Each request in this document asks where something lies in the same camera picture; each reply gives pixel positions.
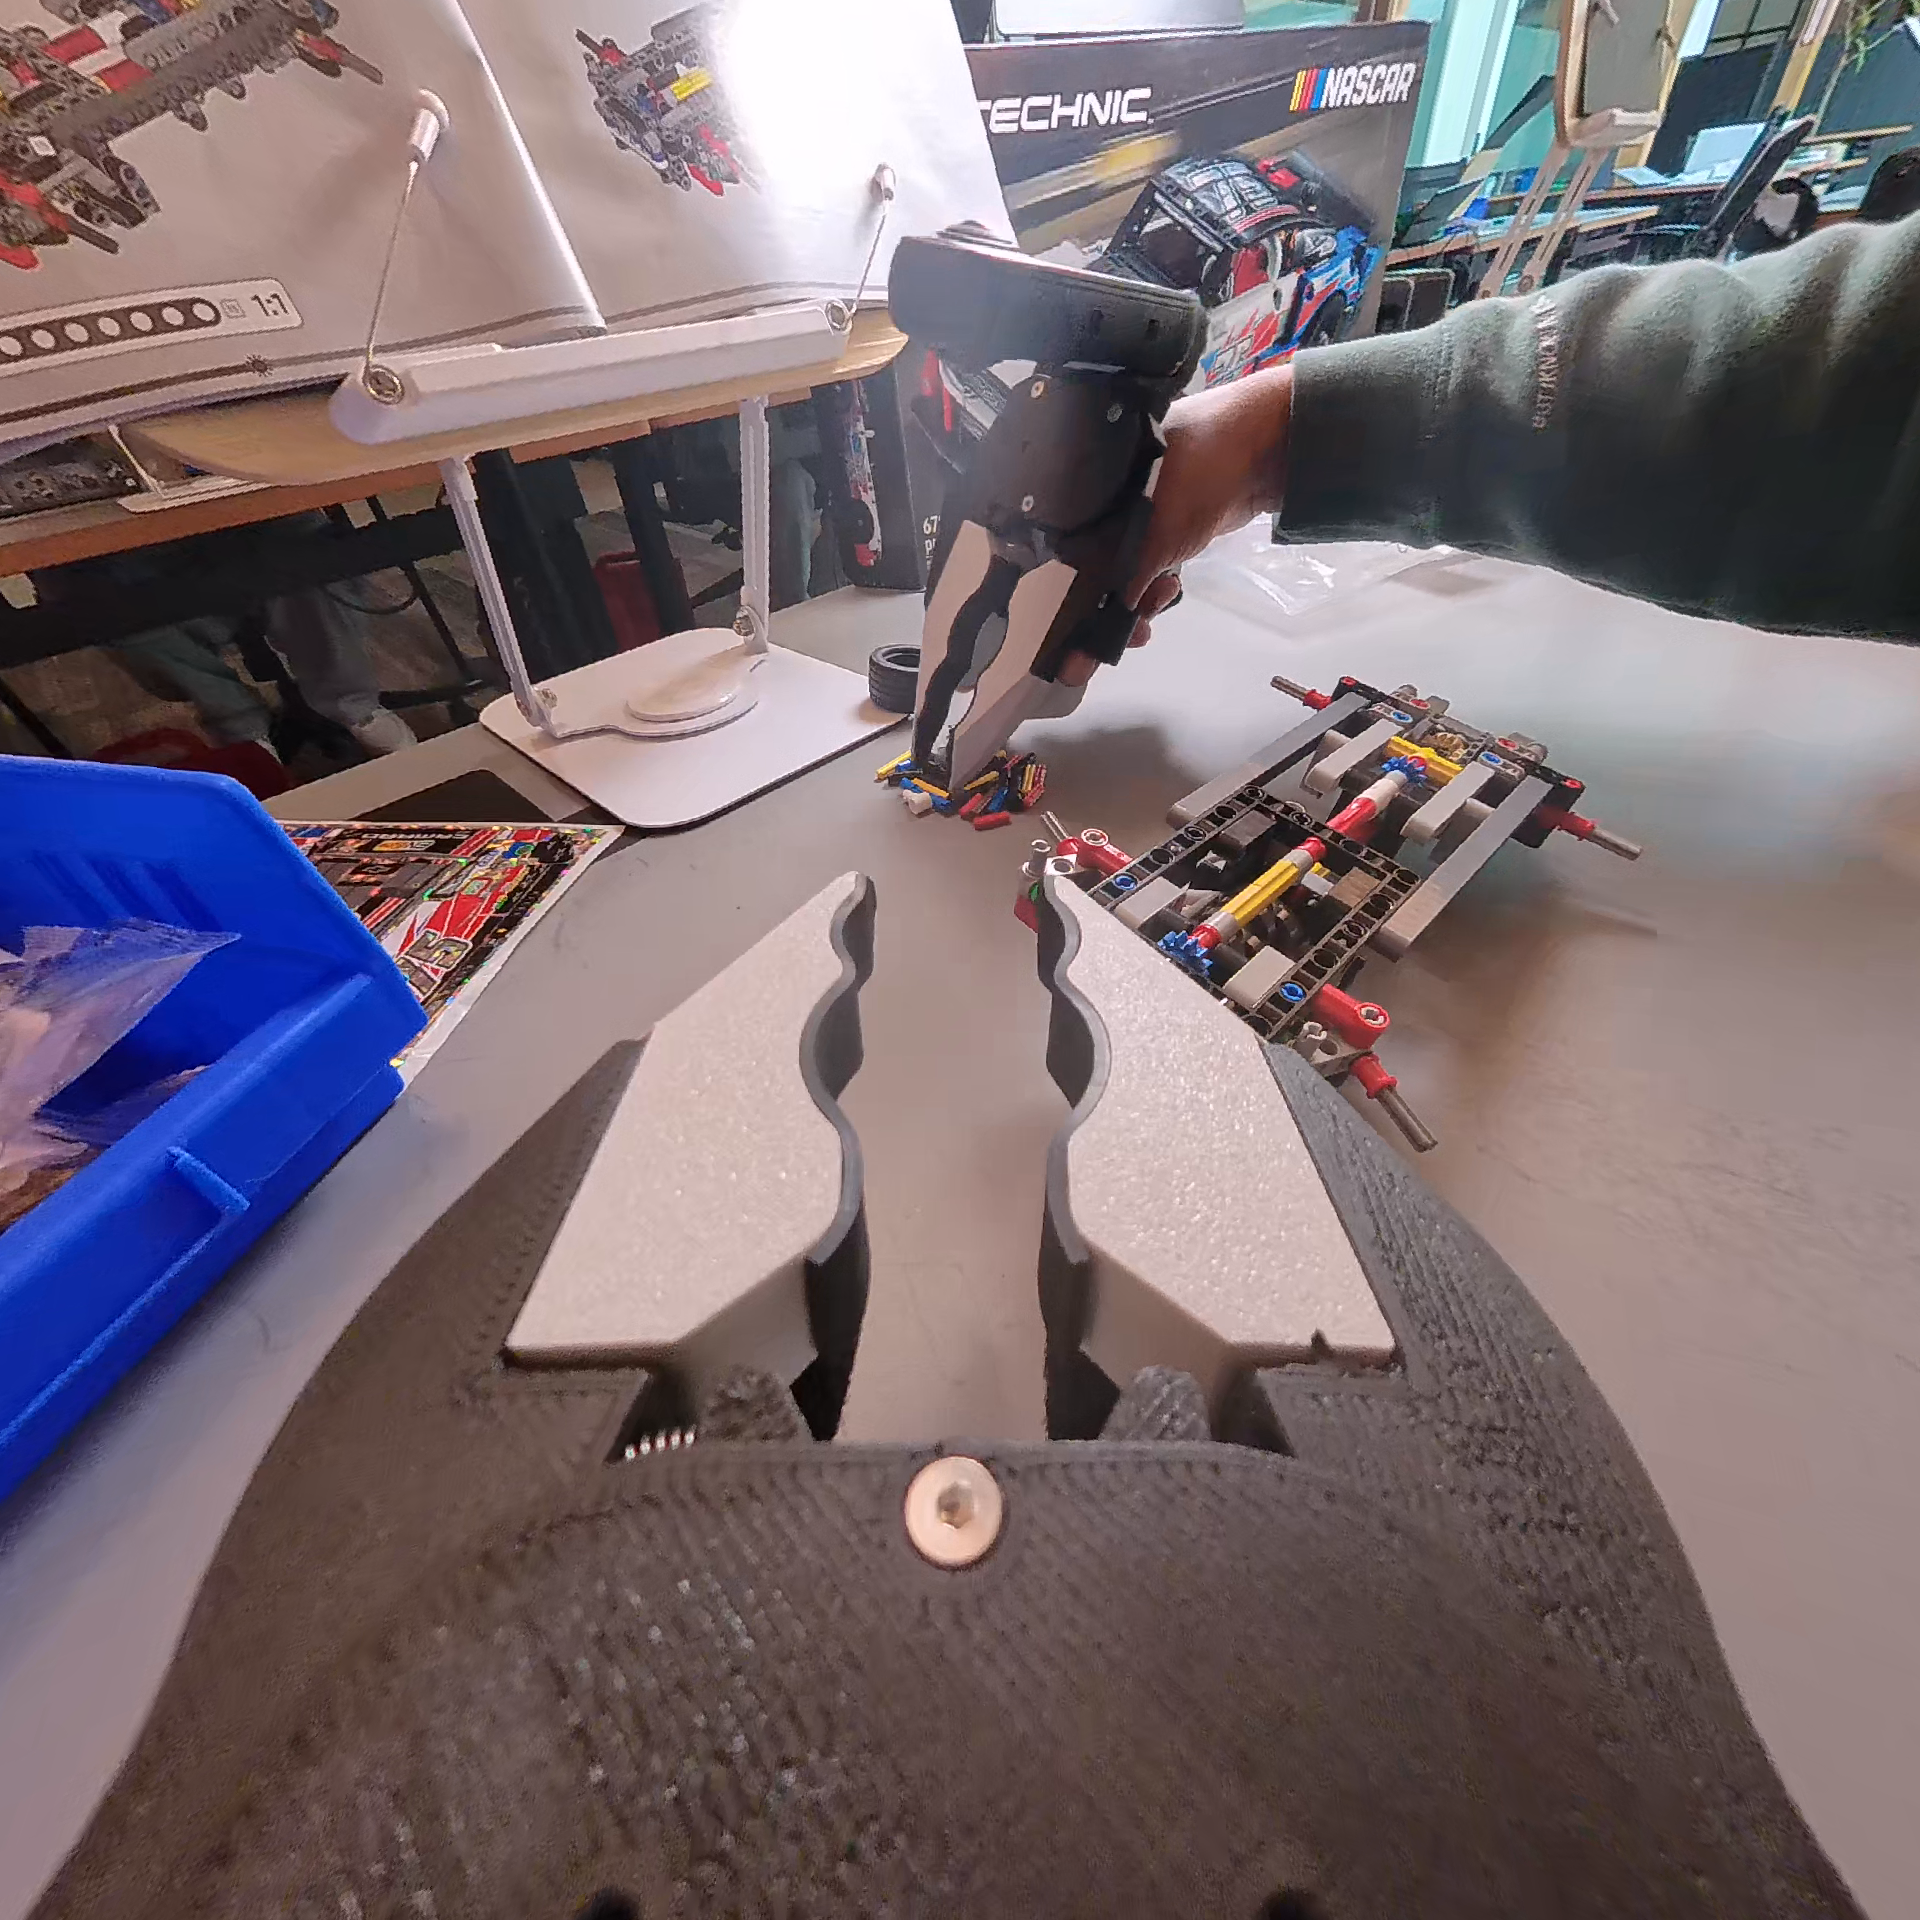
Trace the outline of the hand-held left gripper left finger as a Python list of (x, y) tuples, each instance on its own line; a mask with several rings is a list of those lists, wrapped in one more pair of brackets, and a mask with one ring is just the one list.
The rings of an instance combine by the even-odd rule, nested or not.
[(837, 1438), (868, 1303), (862, 1066), (871, 877), (833, 879), (661, 1018), (553, 1237), (505, 1357), (643, 1368), (703, 1401), (735, 1371)]

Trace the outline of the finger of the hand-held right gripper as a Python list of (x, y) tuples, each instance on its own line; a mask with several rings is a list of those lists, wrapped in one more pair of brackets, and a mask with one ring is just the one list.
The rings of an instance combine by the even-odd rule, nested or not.
[(997, 558), (988, 569), (984, 621), (964, 655), (975, 668), (973, 697), (956, 712), (946, 740), (946, 774), (964, 787), (987, 772), (1010, 736), (1055, 697), (1064, 643), (1052, 629), (1068, 607), (1079, 570), (1063, 558), (1018, 569)]
[(921, 638), (921, 681), (914, 708), (914, 762), (943, 767), (943, 739), (963, 681), (973, 672), (981, 637), (1005, 615), (1005, 555), (997, 537), (975, 520), (943, 529), (952, 534), (946, 560), (930, 580)]

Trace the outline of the pile of small lego pieces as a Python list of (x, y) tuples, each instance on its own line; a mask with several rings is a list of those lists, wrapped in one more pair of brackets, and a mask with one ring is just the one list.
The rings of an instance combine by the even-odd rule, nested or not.
[(988, 758), (983, 772), (961, 781), (900, 754), (879, 767), (875, 781), (899, 795), (900, 805), (917, 818), (958, 818), (976, 832), (988, 832), (1042, 809), (1048, 769), (1032, 752), (1001, 751)]

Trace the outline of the person's right forearm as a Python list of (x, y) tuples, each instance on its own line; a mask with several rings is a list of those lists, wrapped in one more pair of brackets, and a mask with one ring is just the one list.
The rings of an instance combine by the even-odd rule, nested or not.
[(1570, 277), (1294, 367), (1280, 523), (1919, 638), (1919, 220)]

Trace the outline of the black lego set box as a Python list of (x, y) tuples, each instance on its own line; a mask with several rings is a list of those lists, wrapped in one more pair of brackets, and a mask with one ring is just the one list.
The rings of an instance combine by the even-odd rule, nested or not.
[[(988, 144), (997, 164), (1018, 170), (1003, 186), (1017, 199), (1014, 241), (951, 218), (905, 228), (896, 249), (973, 228), (1032, 258), (1197, 295), (1207, 341), (1170, 409), (1297, 369), (1364, 310), (1398, 209), (1428, 37), (1421, 21), (1395, 21), (984, 48)], [(853, 541), (849, 582), (922, 596), (949, 478), (1026, 367), (981, 380), (905, 338), (886, 373), (846, 386), (858, 407), (838, 425), (828, 475), (853, 478), (855, 425), (876, 430), (862, 459), (879, 460), (879, 542)]]

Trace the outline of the lego car chassis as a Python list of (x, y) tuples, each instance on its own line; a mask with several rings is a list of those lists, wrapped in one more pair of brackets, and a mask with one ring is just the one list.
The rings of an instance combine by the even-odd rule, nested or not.
[(1584, 812), (1587, 784), (1545, 743), (1481, 729), (1436, 692), (1352, 676), (1331, 691), (1273, 685), (1307, 722), (1188, 793), (1141, 855), (1047, 818), (1014, 913), (1039, 933), (1045, 882), (1090, 895), (1425, 1155), (1435, 1135), (1380, 1061), (1391, 1012), (1362, 997), (1359, 972), (1403, 960), (1509, 847), (1569, 837), (1625, 861), (1642, 847)]

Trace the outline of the clear bags of lego parts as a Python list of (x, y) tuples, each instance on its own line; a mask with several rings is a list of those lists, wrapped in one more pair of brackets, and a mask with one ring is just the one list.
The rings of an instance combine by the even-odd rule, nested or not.
[(2, 959), (5, 1224), (121, 1145), (200, 1069), (137, 1069), (132, 1088), (81, 1090), (112, 1048), (235, 935), (147, 921), (28, 924)]

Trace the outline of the lego instruction booklet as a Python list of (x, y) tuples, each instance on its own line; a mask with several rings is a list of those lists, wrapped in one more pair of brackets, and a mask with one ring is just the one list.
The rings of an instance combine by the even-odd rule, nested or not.
[(949, 5), (5, 5), (2, 430), (885, 297), (1014, 235)]

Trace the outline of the person's right hand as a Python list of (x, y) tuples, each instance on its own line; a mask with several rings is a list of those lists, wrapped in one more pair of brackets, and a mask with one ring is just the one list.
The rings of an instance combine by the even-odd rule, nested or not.
[(1169, 411), (1153, 510), (1125, 593), (1131, 649), (1145, 647), (1153, 621), (1183, 596), (1188, 562), (1283, 510), (1293, 398), (1294, 367), (1284, 362)]

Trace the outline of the empty clear plastic bag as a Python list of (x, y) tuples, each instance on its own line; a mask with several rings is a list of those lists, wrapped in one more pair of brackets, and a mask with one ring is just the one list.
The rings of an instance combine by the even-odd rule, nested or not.
[(1421, 549), (1398, 541), (1280, 541), (1268, 520), (1259, 520), (1188, 560), (1183, 582), (1188, 596), (1214, 611), (1273, 625), (1325, 612), (1453, 555), (1447, 544)]

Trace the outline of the black flat pad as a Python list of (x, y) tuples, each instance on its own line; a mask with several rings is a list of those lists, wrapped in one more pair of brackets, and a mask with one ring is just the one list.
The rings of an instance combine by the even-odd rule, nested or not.
[(364, 809), (350, 816), (353, 824), (406, 824), (406, 826), (551, 826), (554, 816), (535, 799), (495, 772), (464, 772), (419, 793)]

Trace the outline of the blue plastic bin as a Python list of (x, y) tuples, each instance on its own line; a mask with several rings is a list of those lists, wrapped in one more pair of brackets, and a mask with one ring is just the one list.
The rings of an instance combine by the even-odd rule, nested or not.
[(186, 1074), (2, 1238), (10, 1496), (399, 1100), (422, 1030), (399, 965), (237, 781), (2, 762), (5, 943), (121, 922), (221, 937), (60, 1109)]

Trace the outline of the wooden chair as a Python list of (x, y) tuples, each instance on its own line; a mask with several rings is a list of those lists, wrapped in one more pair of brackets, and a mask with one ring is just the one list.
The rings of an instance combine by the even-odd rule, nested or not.
[(1476, 301), (1537, 295), (1603, 164), (1660, 130), (1679, 39), (1669, 3), (1563, 3), (1551, 81), (1552, 140), (1518, 210), (1503, 228)]

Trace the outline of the red low object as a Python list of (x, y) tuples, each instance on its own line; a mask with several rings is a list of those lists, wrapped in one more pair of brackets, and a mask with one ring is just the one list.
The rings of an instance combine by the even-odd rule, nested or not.
[(230, 778), (254, 799), (266, 802), (290, 793), (297, 781), (266, 743), (208, 743), (196, 732), (156, 729), (132, 732), (93, 752), (107, 764), (155, 767), (173, 772), (198, 772)]

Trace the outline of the wooden table with black legs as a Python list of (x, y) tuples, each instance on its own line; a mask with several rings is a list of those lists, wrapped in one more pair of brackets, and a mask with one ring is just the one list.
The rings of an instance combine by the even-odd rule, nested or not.
[[(609, 423), (582, 418), (570, 423), (565, 434), (525, 434), (516, 445), (451, 459), (475, 483), (520, 657), (535, 678), (554, 678), (615, 655), (612, 616), (587, 549), (572, 523), (539, 515), (529, 493), (535, 468), (609, 454), (656, 611), (690, 618), (694, 602), (671, 557), (656, 478), (639, 447), (661, 426), (717, 420), (735, 409), (733, 398), (701, 395), (701, 405), (693, 409), (649, 416), (616, 411)], [(257, 615), (269, 601), (295, 588), (330, 586), (445, 557), (460, 541), (449, 503), (375, 519), (364, 527), (338, 519), (354, 503), (373, 505), (424, 489), (451, 491), (441, 459), (312, 487), (254, 489), (178, 503), (150, 515), (116, 508), (109, 520), (60, 534), (26, 524), (23, 541), (5, 542), (5, 579), (178, 544), (189, 544), (194, 564), (178, 579), (132, 588), (75, 588), (31, 609), (5, 602), (2, 667), (16, 671), (105, 649), (180, 616)]]

